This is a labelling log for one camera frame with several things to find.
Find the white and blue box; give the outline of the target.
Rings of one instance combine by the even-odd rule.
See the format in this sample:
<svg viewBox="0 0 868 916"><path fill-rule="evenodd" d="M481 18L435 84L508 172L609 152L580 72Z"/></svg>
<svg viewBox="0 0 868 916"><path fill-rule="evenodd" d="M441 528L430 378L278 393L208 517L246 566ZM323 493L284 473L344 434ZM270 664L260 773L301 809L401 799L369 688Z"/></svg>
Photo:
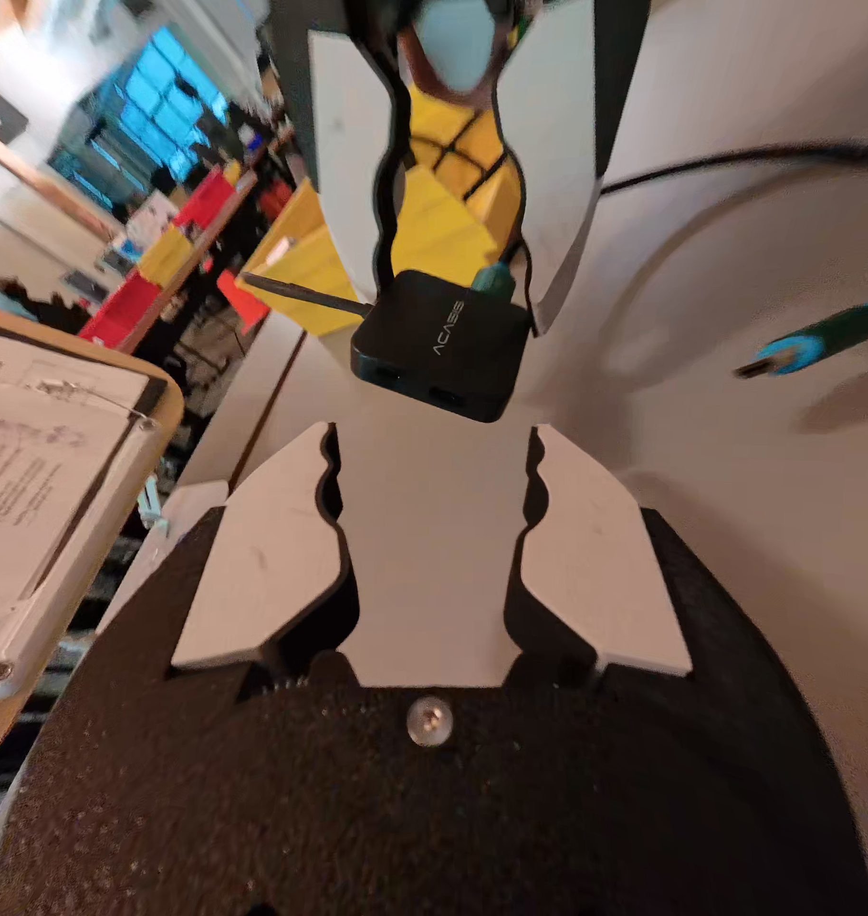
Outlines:
<svg viewBox="0 0 868 916"><path fill-rule="evenodd" d="M123 257L137 261L165 233L178 212L179 207L169 197L153 190L125 225L119 245Z"/></svg>

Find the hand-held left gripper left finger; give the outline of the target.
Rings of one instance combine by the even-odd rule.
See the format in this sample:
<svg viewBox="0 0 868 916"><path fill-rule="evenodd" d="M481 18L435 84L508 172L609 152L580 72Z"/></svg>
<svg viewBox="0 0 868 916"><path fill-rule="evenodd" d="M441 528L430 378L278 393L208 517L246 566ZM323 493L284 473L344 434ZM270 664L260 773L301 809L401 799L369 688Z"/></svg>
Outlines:
<svg viewBox="0 0 868 916"><path fill-rule="evenodd" d="M338 522L340 468L336 424L317 422L234 490L173 668L308 670L352 633L359 592Z"/></svg>

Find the orange-red plastic part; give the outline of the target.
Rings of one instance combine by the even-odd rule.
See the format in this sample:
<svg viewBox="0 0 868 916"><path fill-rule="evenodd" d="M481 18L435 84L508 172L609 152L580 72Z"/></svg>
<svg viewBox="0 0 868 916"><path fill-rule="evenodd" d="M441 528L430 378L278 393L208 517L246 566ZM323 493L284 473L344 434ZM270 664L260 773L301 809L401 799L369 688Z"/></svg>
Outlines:
<svg viewBox="0 0 868 916"><path fill-rule="evenodd" d="M240 318L242 334L249 334L270 313L270 308L264 302L237 284L236 276L229 269L220 272L217 286Z"/></svg>

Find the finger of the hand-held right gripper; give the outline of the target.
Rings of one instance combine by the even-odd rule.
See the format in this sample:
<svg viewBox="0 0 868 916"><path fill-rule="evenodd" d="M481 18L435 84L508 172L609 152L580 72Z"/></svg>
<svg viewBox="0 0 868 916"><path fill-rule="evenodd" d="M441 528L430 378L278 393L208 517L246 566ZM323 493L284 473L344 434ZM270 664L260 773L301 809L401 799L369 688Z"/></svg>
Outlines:
<svg viewBox="0 0 868 916"><path fill-rule="evenodd" d="M521 178L528 300L545 335L572 290L599 198L592 1L543 5L497 79L499 133Z"/></svg>
<svg viewBox="0 0 868 916"><path fill-rule="evenodd" d="M388 52L336 32L308 41L320 204L353 290L372 304L394 279L409 94Z"/></svg>

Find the person's right hand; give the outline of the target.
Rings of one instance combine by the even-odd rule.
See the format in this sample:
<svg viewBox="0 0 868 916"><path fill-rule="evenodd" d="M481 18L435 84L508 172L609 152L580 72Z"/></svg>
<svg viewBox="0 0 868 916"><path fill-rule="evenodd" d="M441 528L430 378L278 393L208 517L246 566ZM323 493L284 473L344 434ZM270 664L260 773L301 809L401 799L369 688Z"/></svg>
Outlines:
<svg viewBox="0 0 868 916"><path fill-rule="evenodd" d="M490 109L519 16L513 1L416 2L398 35L413 85L447 104Z"/></svg>

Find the yellow plastic bin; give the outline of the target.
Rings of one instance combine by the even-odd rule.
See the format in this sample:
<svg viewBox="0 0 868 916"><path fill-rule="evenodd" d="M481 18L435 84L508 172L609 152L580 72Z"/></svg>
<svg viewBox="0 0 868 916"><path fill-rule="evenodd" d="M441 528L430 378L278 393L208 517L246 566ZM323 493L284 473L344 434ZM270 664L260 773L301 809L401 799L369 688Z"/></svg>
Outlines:
<svg viewBox="0 0 868 916"><path fill-rule="evenodd" d="M491 110L475 112L409 90L415 166L392 249L395 273L417 270L470 287L510 240L521 185Z"/></svg>
<svg viewBox="0 0 868 916"><path fill-rule="evenodd" d="M277 240L285 235L295 238L296 245L279 262L266 266L266 255ZM313 337L324 337L360 323L357 314L256 288L245 281L245 274L283 281L352 302L359 301L337 255L325 224L319 197L309 178L298 185L249 261L242 267L236 282L264 302L270 310L284 315Z"/></svg>

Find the black usb hub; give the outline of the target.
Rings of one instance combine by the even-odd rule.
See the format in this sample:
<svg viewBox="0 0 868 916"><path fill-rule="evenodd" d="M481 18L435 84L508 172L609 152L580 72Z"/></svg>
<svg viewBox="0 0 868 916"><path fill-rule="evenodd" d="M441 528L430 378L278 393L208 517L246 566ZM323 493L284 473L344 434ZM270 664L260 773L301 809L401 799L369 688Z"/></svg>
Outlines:
<svg viewBox="0 0 868 916"><path fill-rule="evenodd" d="M350 342L359 380L482 423L502 417L531 333L529 312L490 292L406 270Z"/></svg>

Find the wooden shelf board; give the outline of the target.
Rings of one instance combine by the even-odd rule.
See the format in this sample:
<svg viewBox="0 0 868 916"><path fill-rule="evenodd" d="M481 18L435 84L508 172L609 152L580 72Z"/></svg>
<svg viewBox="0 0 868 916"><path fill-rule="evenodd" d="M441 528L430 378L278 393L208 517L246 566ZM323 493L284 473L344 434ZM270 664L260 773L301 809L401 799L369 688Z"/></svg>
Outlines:
<svg viewBox="0 0 868 916"><path fill-rule="evenodd" d="M216 244L229 221L240 210L258 182L254 168L249 168L237 182L233 194L224 202L212 223L203 230L184 263L176 270L168 284L161 289L153 303L142 314L129 331L119 337L114 351L120 354L133 354L143 337L150 331L174 297L182 290L188 278L199 269L210 248Z"/></svg>

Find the red storage bin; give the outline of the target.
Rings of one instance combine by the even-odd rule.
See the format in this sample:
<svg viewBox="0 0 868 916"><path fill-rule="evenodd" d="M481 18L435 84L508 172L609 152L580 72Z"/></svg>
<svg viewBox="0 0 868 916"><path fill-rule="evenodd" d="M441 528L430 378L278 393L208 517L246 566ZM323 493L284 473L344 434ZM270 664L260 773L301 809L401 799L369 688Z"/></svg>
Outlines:
<svg viewBox="0 0 868 916"><path fill-rule="evenodd" d="M235 186L227 180L223 169L215 166L180 207L172 224L180 230L189 225L206 230L234 193Z"/></svg>
<svg viewBox="0 0 868 916"><path fill-rule="evenodd" d="M118 349L133 333L161 292L160 286L148 281L136 270L131 270L77 336L110 350Z"/></svg>

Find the green usb cable blue tip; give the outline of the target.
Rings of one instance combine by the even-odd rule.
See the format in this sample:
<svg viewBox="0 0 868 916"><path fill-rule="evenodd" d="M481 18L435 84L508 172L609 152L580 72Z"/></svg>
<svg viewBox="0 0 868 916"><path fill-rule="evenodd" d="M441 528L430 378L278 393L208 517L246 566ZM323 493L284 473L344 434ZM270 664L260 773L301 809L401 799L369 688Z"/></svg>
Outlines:
<svg viewBox="0 0 868 916"><path fill-rule="evenodd" d="M865 303L771 341L733 374L739 379L789 375L867 341L868 303Z"/></svg>

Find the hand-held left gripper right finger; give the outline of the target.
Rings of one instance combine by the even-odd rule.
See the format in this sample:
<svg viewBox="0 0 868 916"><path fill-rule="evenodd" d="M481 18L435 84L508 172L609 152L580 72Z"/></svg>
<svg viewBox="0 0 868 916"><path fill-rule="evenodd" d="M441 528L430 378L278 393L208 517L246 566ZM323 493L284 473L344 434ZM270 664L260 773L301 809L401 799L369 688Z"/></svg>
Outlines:
<svg viewBox="0 0 868 916"><path fill-rule="evenodd" d="M515 646L580 670L688 676L689 648L633 495L552 426L531 429L526 475L505 599Z"/></svg>

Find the metal clip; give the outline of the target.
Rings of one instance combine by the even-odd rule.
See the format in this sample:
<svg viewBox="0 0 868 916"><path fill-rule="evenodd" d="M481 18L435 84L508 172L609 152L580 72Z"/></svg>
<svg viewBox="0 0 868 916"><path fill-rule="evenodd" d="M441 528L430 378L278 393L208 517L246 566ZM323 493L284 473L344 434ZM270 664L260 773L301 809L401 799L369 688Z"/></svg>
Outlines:
<svg viewBox="0 0 868 916"><path fill-rule="evenodd" d="M142 526L148 532L158 531L167 535L170 528L163 512L158 490L157 475L148 475L137 498L137 507Z"/></svg>

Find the round wooden table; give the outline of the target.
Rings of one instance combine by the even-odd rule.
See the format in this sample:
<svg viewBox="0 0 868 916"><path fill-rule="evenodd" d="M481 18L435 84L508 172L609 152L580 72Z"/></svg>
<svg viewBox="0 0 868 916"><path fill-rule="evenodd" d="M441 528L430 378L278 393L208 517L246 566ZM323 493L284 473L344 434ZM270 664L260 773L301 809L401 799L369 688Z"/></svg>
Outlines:
<svg viewBox="0 0 868 916"><path fill-rule="evenodd" d="M77 608L79 608L90 585L101 569L110 548L113 546L124 523L130 516L134 504L134 492L128 487L142 487L148 474L156 469L161 455L165 452L183 416L185 402L175 381L164 370L148 364L130 354L107 350L104 347L85 341L45 326L29 323L27 320L0 312L0 335L22 337L38 346L51 348L66 353L74 358L89 361L93 364L104 364L146 375L154 379L154 391L157 399L142 401L143 406L151 410L147 415L158 425L153 433L149 453L142 455L140 464L130 469L123 492L109 496L111 519L102 523L101 531L94 535L90 543L78 550L76 556L77 572L73 583L66 583L63 588L62 608L52 616L52 631L45 637L39 651L40 657L27 668L22 676L22 684L16 693L0 699L0 746L7 739L15 726L21 710L31 697L34 688L42 675L46 663L51 658L58 639L64 634Z"/></svg>

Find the small yellow storage bin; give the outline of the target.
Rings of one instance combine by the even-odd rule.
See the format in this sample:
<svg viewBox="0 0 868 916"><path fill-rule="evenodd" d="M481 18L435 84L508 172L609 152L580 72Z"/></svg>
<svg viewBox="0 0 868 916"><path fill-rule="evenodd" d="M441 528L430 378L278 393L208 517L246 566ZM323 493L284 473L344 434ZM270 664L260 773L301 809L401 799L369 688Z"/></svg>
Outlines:
<svg viewBox="0 0 868 916"><path fill-rule="evenodd" d="M136 265L137 272L148 283L165 289L191 257L193 249L184 231L170 223L141 256Z"/></svg>

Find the large window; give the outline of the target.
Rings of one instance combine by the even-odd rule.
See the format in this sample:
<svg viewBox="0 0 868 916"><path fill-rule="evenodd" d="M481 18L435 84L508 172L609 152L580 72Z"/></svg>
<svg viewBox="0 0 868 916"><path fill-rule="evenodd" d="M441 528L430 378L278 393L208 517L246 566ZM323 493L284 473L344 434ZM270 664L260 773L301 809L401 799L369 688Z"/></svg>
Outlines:
<svg viewBox="0 0 868 916"><path fill-rule="evenodd" d="M165 26L74 104L47 164L122 223L153 191L190 191L206 176L228 113L198 50Z"/></svg>

